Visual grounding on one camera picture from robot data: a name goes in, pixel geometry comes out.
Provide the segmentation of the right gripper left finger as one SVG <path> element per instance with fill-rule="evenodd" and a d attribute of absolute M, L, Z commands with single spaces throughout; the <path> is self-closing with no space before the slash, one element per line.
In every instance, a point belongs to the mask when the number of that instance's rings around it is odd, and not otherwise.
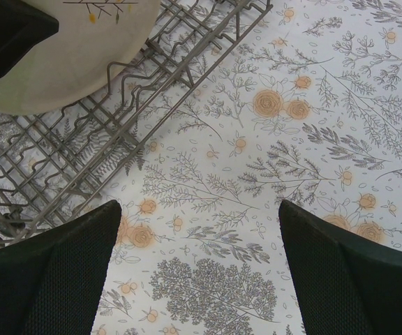
<path fill-rule="evenodd" d="M 117 240 L 110 200 L 0 249 L 0 334 L 90 334 Z"/>

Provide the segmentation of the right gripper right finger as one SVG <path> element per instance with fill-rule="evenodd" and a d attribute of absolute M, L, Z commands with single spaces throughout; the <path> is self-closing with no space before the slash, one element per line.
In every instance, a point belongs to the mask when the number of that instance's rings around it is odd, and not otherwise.
<path fill-rule="evenodd" d="M 402 251 L 288 200 L 278 215 L 307 334 L 402 334 Z"/>

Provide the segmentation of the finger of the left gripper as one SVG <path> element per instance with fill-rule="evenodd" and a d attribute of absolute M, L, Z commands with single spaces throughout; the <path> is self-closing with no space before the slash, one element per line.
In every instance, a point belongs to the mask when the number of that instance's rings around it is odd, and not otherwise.
<path fill-rule="evenodd" d="M 0 79 L 35 45 L 55 35 L 59 21 L 24 1 L 0 0 Z"/>

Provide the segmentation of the cream leaf plate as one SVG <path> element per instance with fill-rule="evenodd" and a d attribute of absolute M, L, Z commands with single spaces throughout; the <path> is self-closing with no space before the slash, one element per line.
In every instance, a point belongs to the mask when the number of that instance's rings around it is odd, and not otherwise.
<path fill-rule="evenodd" d="M 155 24 L 158 1 L 24 1 L 59 21 L 0 79 L 0 112 L 41 114 L 100 89 L 130 62 Z"/>

